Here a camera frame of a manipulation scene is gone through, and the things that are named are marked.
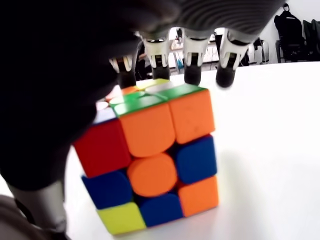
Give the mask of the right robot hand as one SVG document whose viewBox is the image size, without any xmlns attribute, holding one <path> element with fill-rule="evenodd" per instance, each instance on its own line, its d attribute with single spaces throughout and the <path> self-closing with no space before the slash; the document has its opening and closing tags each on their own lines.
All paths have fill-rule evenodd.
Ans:
<svg viewBox="0 0 320 240">
<path fill-rule="evenodd" d="M 193 41 L 226 29 L 216 82 L 236 69 L 281 0 L 3 0 L 0 3 L 0 198 L 3 240 L 66 240 L 65 169 L 96 102 L 124 79 L 110 60 L 181 27 Z"/>
</svg>

